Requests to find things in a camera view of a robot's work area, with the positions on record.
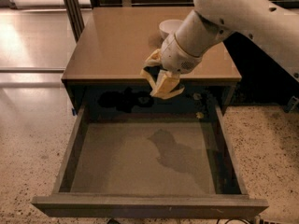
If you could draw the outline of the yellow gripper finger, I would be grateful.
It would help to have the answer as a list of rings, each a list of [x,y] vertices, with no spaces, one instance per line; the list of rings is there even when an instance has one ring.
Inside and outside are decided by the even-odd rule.
[[[157,88],[161,67],[161,50],[156,49],[144,62],[140,72],[140,76],[146,79],[153,89]]]
[[[170,99],[183,93],[185,87],[180,84],[180,74],[161,70],[156,79],[149,83],[152,87],[150,95],[160,99]]]

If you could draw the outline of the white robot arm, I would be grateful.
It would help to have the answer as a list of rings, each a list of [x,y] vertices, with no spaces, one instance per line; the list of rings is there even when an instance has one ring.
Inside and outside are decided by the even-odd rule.
[[[150,95],[170,99],[184,91],[189,74],[213,46],[238,32],[288,73],[299,68],[299,15],[269,0],[193,0],[194,9],[151,53],[141,76]]]

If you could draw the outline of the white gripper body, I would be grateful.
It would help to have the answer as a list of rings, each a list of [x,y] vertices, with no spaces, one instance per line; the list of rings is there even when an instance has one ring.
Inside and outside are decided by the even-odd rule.
[[[175,74],[189,74],[201,61],[203,49],[191,45],[184,49],[176,35],[169,35],[161,46],[161,63],[165,70]]]

